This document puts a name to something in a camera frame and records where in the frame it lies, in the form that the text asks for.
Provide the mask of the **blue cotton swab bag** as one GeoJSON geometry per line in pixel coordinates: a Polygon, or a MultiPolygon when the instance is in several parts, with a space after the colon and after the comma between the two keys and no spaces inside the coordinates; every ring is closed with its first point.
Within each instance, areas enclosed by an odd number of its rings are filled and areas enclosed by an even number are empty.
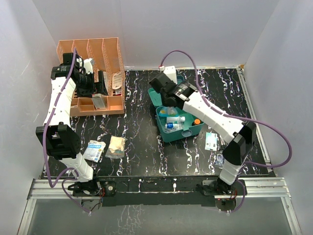
{"type": "Polygon", "coordinates": [[[160,117],[178,117],[178,111],[175,107],[162,107],[158,113],[160,117]]]}

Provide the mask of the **white disinfectant bottle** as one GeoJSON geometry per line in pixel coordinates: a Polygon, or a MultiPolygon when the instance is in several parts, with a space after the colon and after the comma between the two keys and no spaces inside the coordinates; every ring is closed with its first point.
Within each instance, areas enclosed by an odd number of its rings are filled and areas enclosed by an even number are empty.
{"type": "Polygon", "coordinates": [[[185,116],[177,116],[177,117],[167,117],[167,123],[182,123],[185,122],[185,116]]]}

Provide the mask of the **teal medicine kit box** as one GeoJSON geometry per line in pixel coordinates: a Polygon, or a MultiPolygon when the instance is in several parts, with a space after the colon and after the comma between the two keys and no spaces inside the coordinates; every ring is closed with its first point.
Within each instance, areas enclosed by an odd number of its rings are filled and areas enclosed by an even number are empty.
{"type": "Polygon", "coordinates": [[[156,109],[156,122],[164,142],[172,142],[198,135],[204,122],[178,107],[168,107],[165,92],[177,84],[165,75],[158,74],[150,82],[149,97],[156,109]]]}

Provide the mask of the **brown bottle orange cap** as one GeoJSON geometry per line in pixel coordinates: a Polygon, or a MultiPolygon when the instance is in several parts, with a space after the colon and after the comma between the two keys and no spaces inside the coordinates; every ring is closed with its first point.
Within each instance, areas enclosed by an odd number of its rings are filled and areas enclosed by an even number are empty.
{"type": "Polygon", "coordinates": [[[201,120],[198,118],[195,119],[194,122],[192,123],[193,126],[200,125],[200,124],[201,124],[201,120]]]}

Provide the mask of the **small blue white bottle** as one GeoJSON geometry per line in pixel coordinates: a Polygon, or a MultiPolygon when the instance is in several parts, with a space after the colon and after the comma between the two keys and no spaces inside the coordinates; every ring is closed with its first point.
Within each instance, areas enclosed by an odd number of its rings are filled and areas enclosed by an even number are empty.
{"type": "Polygon", "coordinates": [[[165,124],[165,129],[167,130],[175,130],[175,129],[179,129],[180,128],[180,124],[178,123],[167,123],[165,124]]]}

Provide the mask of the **clear bag with blue tube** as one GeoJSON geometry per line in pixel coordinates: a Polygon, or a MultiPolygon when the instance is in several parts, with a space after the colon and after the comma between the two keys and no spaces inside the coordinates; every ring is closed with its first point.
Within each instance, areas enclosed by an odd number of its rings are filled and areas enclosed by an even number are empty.
{"type": "Polygon", "coordinates": [[[184,129],[184,124],[183,123],[166,123],[164,125],[163,131],[165,133],[173,133],[176,131],[180,131],[184,129]]]}

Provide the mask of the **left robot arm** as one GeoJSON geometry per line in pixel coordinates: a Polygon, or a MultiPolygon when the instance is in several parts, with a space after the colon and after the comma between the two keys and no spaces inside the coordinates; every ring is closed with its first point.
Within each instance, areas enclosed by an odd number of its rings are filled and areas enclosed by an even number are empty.
{"type": "Polygon", "coordinates": [[[46,175],[51,177],[48,158],[53,157],[66,166],[90,195],[100,192],[101,183],[93,179],[93,169],[80,152],[80,137],[70,125],[72,97],[91,98],[94,94],[107,95],[103,75],[94,81],[93,59],[83,59],[76,51],[63,54],[63,61],[51,70],[52,93],[47,116],[36,136],[43,147],[46,175]]]}

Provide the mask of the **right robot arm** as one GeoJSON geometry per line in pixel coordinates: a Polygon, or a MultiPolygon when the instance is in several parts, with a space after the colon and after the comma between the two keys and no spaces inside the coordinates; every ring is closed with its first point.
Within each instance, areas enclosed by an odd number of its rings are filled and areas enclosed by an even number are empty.
{"type": "Polygon", "coordinates": [[[163,72],[149,81],[152,88],[161,95],[166,107],[177,107],[200,119],[217,132],[225,141],[222,151],[224,164],[217,179],[218,189],[230,194],[236,187],[235,180],[243,161],[255,144],[256,124],[243,122],[210,103],[194,85],[189,82],[174,83],[163,72]]]}

